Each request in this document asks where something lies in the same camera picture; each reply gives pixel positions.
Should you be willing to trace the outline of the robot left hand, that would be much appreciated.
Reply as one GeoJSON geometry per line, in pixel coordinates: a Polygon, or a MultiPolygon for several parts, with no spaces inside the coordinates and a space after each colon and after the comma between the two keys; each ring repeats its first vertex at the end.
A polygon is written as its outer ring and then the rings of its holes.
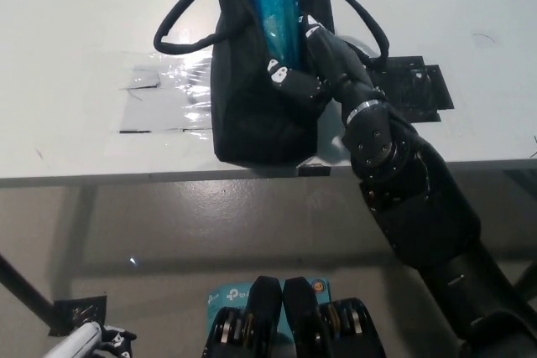
{"type": "Polygon", "coordinates": [[[122,328],[101,325],[101,340],[97,343],[97,350],[106,351],[115,357],[132,358],[132,343],[138,338],[134,333],[122,328]]]}

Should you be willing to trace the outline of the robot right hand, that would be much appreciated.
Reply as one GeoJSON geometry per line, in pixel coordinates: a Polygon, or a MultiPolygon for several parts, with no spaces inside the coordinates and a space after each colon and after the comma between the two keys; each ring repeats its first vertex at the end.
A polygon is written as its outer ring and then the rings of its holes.
{"type": "Polygon", "coordinates": [[[351,47],[309,14],[299,17],[307,71],[271,59],[267,71],[273,87],[298,108],[319,114],[334,99],[346,110],[364,102],[386,102],[351,47]]]}

